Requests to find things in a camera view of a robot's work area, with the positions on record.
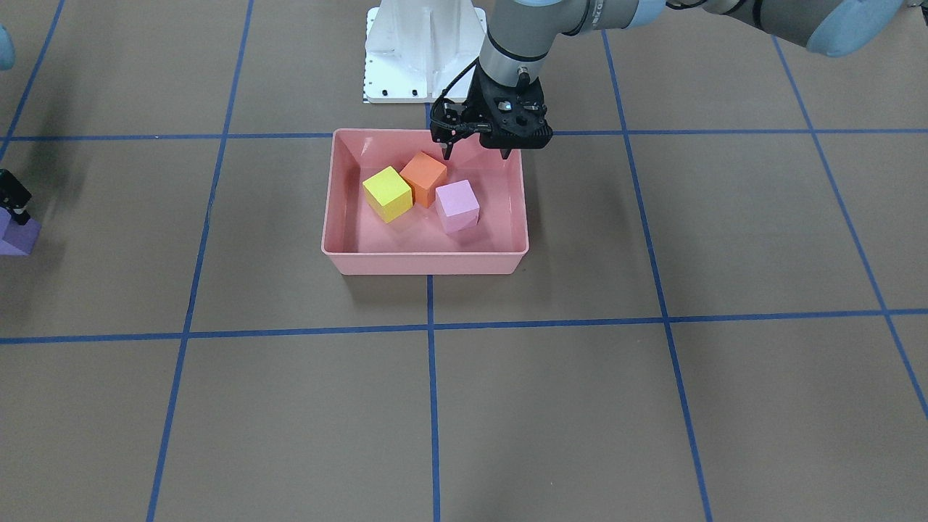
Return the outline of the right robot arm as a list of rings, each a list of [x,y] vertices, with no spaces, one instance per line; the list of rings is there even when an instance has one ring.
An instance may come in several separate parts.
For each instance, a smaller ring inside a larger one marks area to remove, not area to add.
[[[16,60],[15,45],[6,27],[1,25],[1,70],[10,70]],[[9,170],[1,169],[1,206],[14,224],[24,227],[32,220],[27,205],[33,198],[29,191]]]

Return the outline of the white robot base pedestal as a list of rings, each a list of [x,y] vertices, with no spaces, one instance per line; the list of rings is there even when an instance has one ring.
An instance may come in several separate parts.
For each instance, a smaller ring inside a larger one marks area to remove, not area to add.
[[[483,46],[487,14],[471,1],[381,1],[365,15],[362,99],[435,102]]]

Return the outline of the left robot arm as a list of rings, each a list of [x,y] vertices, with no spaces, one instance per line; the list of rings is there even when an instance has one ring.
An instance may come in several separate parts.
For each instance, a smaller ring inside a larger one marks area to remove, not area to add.
[[[666,11],[701,9],[738,20],[806,51],[843,57],[862,49],[901,10],[901,1],[497,1],[462,102],[444,89],[428,118],[445,159],[460,140],[478,136],[507,159],[515,149],[543,149],[553,138],[539,78],[559,36],[649,25]]]

